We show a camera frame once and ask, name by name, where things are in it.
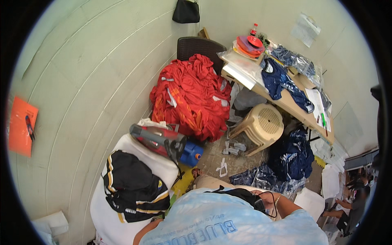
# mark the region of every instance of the beige plastic stool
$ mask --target beige plastic stool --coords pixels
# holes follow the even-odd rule
[[[275,143],[282,136],[283,128],[282,115],[279,111],[272,105],[259,104],[233,131],[229,132],[229,138],[232,139],[245,132],[257,145],[245,152],[247,156],[251,156]]]

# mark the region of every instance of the bracelet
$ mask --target bracelet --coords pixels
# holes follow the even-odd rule
[[[278,204],[279,198],[282,196],[282,194],[279,195],[279,197],[275,201],[275,206]]]

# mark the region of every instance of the black office chair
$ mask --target black office chair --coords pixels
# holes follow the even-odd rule
[[[221,74],[223,60],[219,59],[216,53],[226,50],[225,46],[206,38],[187,36],[177,41],[177,59],[189,60],[194,54],[207,56],[214,63],[212,67],[218,75]]]

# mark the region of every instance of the red plastic lid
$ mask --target red plastic lid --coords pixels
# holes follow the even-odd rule
[[[257,37],[254,36],[248,36],[247,37],[248,42],[250,42],[250,44],[256,46],[256,47],[261,47],[263,46],[263,43],[260,41],[260,39],[258,39]]]

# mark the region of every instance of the red jersey pile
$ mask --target red jersey pile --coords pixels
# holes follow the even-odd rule
[[[200,54],[189,61],[172,60],[150,93],[152,120],[179,124],[180,133],[200,141],[218,140],[227,130],[231,86],[214,74],[212,65]]]

